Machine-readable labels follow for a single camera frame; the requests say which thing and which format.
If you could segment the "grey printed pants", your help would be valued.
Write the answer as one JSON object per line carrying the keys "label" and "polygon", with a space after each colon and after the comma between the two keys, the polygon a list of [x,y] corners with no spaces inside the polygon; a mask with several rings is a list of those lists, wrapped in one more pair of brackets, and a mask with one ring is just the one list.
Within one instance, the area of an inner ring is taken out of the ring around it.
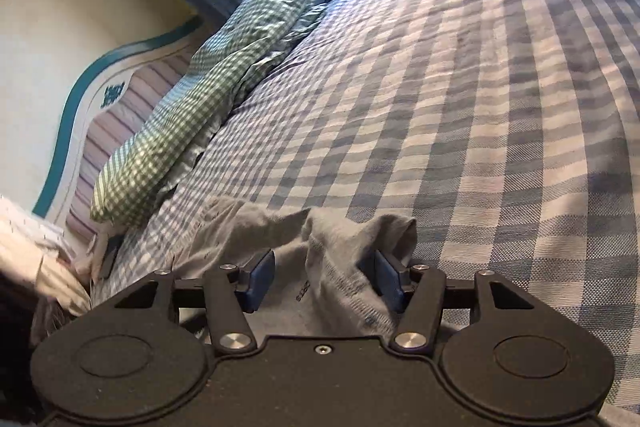
{"label": "grey printed pants", "polygon": [[273,251],[276,274],[248,323],[267,335],[390,337],[398,316],[372,286],[377,251],[401,262],[416,248],[416,220],[382,213],[355,222],[335,209],[269,210],[227,196],[212,198],[167,251],[172,272],[201,277],[224,263],[244,265]]}

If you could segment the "blue checkered bed sheet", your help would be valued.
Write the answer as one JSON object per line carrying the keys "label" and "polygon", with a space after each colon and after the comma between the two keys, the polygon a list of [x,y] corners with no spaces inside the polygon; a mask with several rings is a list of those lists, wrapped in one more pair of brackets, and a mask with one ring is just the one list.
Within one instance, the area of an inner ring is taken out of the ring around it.
{"label": "blue checkered bed sheet", "polygon": [[96,303],[219,196],[414,220],[416,261],[496,271],[599,337],[639,406],[639,0],[335,0],[132,231]]}

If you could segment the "striped teal-trimmed headboard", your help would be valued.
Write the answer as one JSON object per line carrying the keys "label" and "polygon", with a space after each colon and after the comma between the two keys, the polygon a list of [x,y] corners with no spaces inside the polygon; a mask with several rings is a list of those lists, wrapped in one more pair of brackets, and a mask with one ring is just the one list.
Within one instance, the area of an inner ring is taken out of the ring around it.
{"label": "striped teal-trimmed headboard", "polygon": [[93,61],[77,78],[64,103],[46,179],[32,213],[60,228],[91,166],[86,143],[94,122],[117,107],[134,74],[165,58],[186,53],[206,37],[204,20],[194,16],[157,37],[127,43]]}

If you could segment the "green checkered quilt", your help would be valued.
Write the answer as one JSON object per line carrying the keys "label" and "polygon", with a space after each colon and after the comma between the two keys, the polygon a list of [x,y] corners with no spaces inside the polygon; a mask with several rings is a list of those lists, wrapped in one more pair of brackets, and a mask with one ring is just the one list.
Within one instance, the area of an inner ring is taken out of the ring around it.
{"label": "green checkered quilt", "polygon": [[279,66],[322,19],[314,0],[243,0],[193,54],[188,70],[142,128],[106,162],[90,217],[142,225],[193,170],[235,106]]}

